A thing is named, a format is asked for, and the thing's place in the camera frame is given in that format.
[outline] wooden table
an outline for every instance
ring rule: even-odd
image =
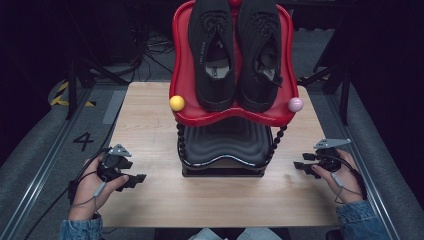
[[[324,137],[306,90],[304,108],[288,125],[262,178],[184,178],[169,83],[132,83],[111,146],[133,156],[128,174],[147,174],[134,189],[115,192],[100,210],[106,227],[336,226],[334,194],[293,161]],[[274,136],[278,128],[273,128]]]

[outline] pink ball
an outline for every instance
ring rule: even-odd
[[[300,98],[292,98],[289,101],[289,109],[292,112],[299,112],[303,108],[303,101]]]

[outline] black base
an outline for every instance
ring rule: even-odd
[[[262,177],[272,156],[270,127],[240,117],[184,127],[183,136],[178,152],[185,177]]]

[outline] sneaker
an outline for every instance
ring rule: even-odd
[[[223,111],[235,99],[233,22],[228,0],[196,0],[188,38],[200,106]]]
[[[251,112],[272,107],[283,79],[281,23],[274,0],[242,2],[237,19],[237,39],[243,66],[237,85],[237,101]]]

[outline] wrist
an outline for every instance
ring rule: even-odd
[[[70,221],[87,221],[93,219],[95,211],[84,207],[72,207],[69,212]]]
[[[354,203],[354,202],[359,202],[359,201],[363,201],[364,199],[362,198],[362,196],[359,195],[349,195],[349,196],[345,196],[345,197],[341,197],[340,198],[342,200],[343,203]]]

